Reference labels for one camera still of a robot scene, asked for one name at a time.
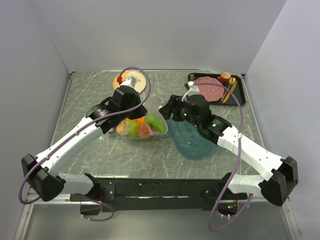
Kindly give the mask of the green bitter gourd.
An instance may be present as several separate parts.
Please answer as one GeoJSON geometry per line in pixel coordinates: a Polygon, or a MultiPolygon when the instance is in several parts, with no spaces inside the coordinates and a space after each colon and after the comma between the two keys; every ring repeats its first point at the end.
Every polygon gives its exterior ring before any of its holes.
{"type": "Polygon", "coordinates": [[[164,134],[166,132],[165,124],[158,119],[155,115],[149,114],[146,117],[146,121],[154,128],[156,131],[164,134]]]}

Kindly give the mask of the clear pink-dotted zip bag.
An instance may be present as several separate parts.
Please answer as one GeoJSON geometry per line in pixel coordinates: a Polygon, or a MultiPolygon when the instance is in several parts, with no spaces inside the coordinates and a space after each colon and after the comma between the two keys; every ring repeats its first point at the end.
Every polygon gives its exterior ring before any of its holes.
{"type": "Polygon", "coordinates": [[[125,118],[108,133],[111,136],[121,136],[133,140],[142,140],[162,136],[168,132],[168,125],[160,113],[148,112],[137,119],[125,118]]]}

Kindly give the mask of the orange pumpkin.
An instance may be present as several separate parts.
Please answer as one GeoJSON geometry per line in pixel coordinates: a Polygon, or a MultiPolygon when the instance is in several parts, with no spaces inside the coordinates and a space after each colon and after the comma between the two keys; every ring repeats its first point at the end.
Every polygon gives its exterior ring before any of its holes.
{"type": "Polygon", "coordinates": [[[139,118],[137,123],[137,133],[139,137],[149,136],[153,132],[153,127],[147,122],[145,117],[139,118]]]}

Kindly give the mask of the green apple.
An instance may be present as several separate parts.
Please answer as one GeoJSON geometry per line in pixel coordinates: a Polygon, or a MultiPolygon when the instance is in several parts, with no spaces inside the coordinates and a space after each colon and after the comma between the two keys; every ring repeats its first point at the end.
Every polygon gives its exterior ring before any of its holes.
{"type": "Polygon", "coordinates": [[[136,121],[129,122],[127,126],[128,135],[131,137],[136,137],[138,135],[138,126],[139,124],[136,121]]]}

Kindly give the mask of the yellow bell pepper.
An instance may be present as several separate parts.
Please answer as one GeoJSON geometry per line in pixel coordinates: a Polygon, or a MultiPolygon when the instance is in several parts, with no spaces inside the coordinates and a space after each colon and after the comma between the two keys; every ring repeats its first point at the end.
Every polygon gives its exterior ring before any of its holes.
{"type": "Polygon", "coordinates": [[[137,122],[137,121],[131,120],[131,119],[125,119],[125,120],[123,120],[123,121],[116,127],[117,133],[119,133],[120,135],[128,135],[127,126],[129,125],[129,122],[137,122]]]}

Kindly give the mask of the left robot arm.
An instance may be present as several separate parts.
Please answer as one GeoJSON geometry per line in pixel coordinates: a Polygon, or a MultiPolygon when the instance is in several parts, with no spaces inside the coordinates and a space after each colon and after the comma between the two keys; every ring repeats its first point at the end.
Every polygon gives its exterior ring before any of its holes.
{"type": "Polygon", "coordinates": [[[124,119],[138,119],[146,114],[147,109],[132,86],[118,87],[111,97],[94,105],[74,129],[50,148],[36,156],[25,155],[21,160],[24,181],[44,202],[61,193],[81,194],[88,201],[95,200],[101,192],[98,180],[88,173],[64,174],[64,167],[88,144],[124,119]]]}

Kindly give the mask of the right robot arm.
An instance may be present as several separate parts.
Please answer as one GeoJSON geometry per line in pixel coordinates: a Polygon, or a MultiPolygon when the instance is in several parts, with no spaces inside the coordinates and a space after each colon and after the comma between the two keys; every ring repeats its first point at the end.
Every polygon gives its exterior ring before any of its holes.
{"type": "Polygon", "coordinates": [[[274,154],[240,133],[229,121],[211,112],[205,97],[199,94],[172,95],[159,107],[165,120],[188,122],[206,140],[224,148],[257,171],[257,175],[230,175],[219,186],[219,195],[230,199],[235,194],[262,195],[269,203],[282,206],[299,182],[297,161],[274,154]]]}

